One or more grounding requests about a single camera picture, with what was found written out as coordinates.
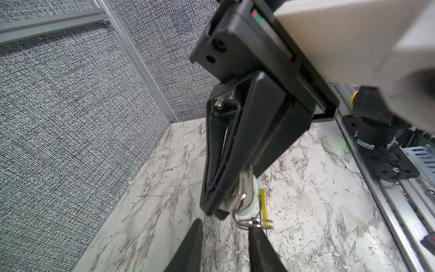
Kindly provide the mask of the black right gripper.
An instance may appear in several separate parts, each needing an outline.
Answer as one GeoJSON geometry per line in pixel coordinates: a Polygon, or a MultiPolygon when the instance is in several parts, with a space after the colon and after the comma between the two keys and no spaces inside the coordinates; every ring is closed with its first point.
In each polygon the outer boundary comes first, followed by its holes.
{"type": "Polygon", "coordinates": [[[190,54],[219,81],[238,79],[207,101],[200,208],[208,216],[247,164],[260,176],[309,129],[310,112],[314,122],[335,119],[339,99],[274,15],[283,3],[219,1],[190,54]],[[284,102],[279,85],[298,102],[284,102]]]}

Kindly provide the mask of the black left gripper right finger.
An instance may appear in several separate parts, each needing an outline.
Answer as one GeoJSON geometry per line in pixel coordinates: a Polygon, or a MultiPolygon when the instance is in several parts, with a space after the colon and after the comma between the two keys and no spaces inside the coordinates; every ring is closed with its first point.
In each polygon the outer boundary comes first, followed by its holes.
{"type": "Polygon", "coordinates": [[[251,272],[287,272],[262,229],[250,228],[248,240],[251,272]]]}

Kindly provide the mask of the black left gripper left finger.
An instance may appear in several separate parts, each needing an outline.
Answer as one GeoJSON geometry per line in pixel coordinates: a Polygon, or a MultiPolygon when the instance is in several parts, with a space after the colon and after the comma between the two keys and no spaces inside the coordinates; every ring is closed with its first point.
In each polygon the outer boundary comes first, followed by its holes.
{"type": "Polygon", "coordinates": [[[203,222],[197,218],[175,255],[165,268],[165,272],[200,272],[203,243],[203,222]]]}

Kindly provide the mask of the yellow capped key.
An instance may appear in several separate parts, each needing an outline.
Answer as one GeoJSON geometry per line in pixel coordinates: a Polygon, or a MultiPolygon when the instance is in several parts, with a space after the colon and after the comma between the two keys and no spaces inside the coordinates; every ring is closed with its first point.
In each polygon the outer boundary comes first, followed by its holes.
{"type": "Polygon", "coordinates": [[[262,219],[268,219],[268,213],[266,209],[266,194],[264,189],[259,189],[259,197],[260,197],[260,211],[261,211],[261,218],[262,219]]]}

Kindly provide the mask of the black remote control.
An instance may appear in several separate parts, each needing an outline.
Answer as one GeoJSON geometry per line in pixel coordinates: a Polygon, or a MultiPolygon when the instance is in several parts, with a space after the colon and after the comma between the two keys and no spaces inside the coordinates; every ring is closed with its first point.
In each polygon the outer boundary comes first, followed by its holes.
{"type": "Polygon", "coordinates": [[[420,243],[425,249],[435,256],[435,232],[424,236],[420,243]]]}

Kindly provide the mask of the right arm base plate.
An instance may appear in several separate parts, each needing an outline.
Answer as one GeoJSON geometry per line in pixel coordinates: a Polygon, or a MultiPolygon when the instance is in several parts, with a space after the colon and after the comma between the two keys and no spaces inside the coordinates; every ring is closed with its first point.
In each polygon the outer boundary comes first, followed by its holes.
{"type": "Polygon", "coordinates": [[[378,180],[397,181],[420,176],[420,171],[400,147],[375,148],[369,158],[370,168],[378,180]]]}

